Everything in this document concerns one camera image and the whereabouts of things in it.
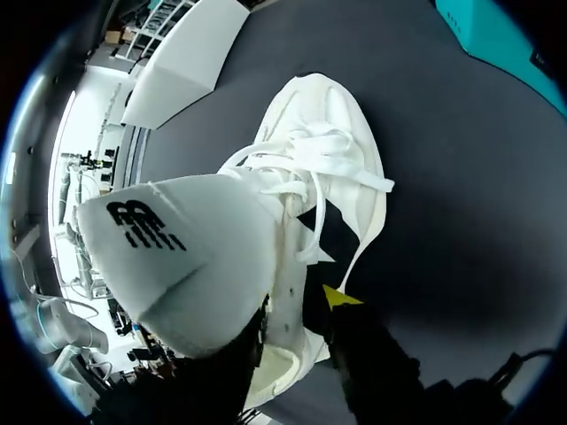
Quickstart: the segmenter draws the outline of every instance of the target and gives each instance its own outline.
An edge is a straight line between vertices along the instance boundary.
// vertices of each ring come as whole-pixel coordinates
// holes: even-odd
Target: white wall
[[[108,116],[112,98],[117,93],[117,88],[120,85],[119,95],[115,98],[113,108],[121,108],[123,110],[125,94],[127,94],[128,87],[131,84],[132,82],[126,73],[89,66],[80,85],[75,90],[76,97],[61,137],[59,153],[86,155],[88,151],[92,151],[93,154],[95,154],[98,138],[103,128],[105,118]],[[119,125],[110,123],[105,125],[103,142],[100,144],[101,157],[105,149],[116,149],[116,147],[120,145],[123,131],[123,128]],[[54,199],[54,215],[58,217],[58,198],[61,178],[65,172],[65,161],[59,160],[56,167],[57,172],[55,174],[54,190],[53,193],[48,196]],[[91,197],[97,197],[101,189],[108,189],[108,185],[100,181],[101,173],[101,171],[85,173],[86,176],[83,177],[82,184],[83,202]],[[75,193],[78,189],[77,178],[72,177],[66,206],[66,221],[71,220],[73,207],[77,205]],[[55,245],[61,277],[64,282],[69,283],[73,278],[79,276],[79,266],[76,259],[75,248],[65,239],[57,239]],[[64,288],[62,291],[64,297],[91,305],[98,310],[98,316],[92,317],[92,311],[86,308],[77,305],[69,306],[69,311],[78,316],[88,318],[90,323],[103,330],[108,336],[110,351],[107,355],[96,354],[97,360],[111,361],[111,363],[113,363],[113,370],[115,371],[131,369],[134,364],[128,360],[126,352],[135,346],[140,346],[140,342],[132,335],[118,336],[114,332],[106,301],[89,301],[87,298],[80,295],[82,288],[76,288],[75,290]]]

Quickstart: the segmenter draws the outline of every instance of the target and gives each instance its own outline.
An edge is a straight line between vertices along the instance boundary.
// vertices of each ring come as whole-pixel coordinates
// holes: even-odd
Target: black logo
[[[158,215],[143,202],[134,200],[127,201],[126,203],[111,202],[106,206],[106,210],[112,215],[118,226],[129,226],[129,230],[136,236],[137,241],[142,243],[146,248],[156,246],[162,249],[164,244],[168,246],[171,251],[175,250],[175,246],[187,251],[177,236],[171,233],[167,235],[162,233],[166,225]],[[130,245],[134,248],[138,248],[136,239],[128,230],[126,231],[126,238],[128,242],[130,242]]]
[[[327,212],[319,246],[335,261],[320,261],[307,266],[303,292],[303,325],[319,335],[323,335],[328,325],[325,321],[327,316],[322,311],[329,309],[322,286],[325,284],[334,290],[340,287],[360,245],[358,236],[345,223],[340,210],[329,199],[325,203]],[[315,230],[315,211],[313,208],[298,217],[311,230]]]

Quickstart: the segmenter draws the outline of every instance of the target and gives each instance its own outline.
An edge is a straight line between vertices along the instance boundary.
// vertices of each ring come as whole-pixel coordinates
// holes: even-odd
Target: dark gray mat
[[[567,123],[469,58],[426,0],[282,0],[254,13],[217,90],[151,133],[142,180],[215,172],[308,71],[353,92],[396,181],[384,232],[348,289],[381,306],[424,382],[487,377],[512,351],[555,344],[567,301]],[[541,367],[527,365],[507,395],[521,398]],[[348,423],[330,376],[318,368],[265,410],[285,424]]]

